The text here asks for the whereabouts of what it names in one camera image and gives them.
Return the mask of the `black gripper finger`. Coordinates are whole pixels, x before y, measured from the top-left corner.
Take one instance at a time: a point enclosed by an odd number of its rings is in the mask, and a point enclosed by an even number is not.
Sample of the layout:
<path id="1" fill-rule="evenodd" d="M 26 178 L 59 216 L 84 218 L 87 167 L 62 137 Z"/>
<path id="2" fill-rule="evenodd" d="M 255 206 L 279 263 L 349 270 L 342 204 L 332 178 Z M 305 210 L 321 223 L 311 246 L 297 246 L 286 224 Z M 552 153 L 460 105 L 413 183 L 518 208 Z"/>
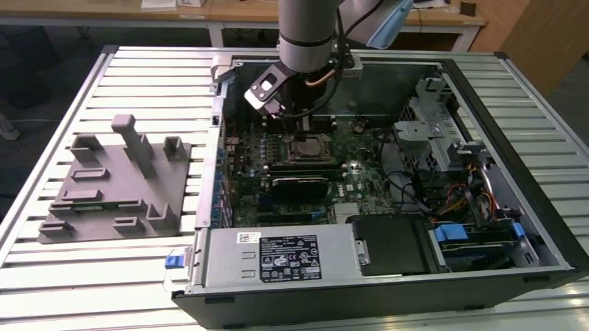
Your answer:
<path id="1" fill-rule="evenodd" d="M 298 119 L 297 125 L 298 125 L 298 131 L 297 131 L 297 140 L 305 141 L 307 138 L 307 134 L 310 131 L 310 117 L 306 115 L 309 112 L 309 109 L 303 109 L 303 112 L 301 113 L 302 117 Z"/>

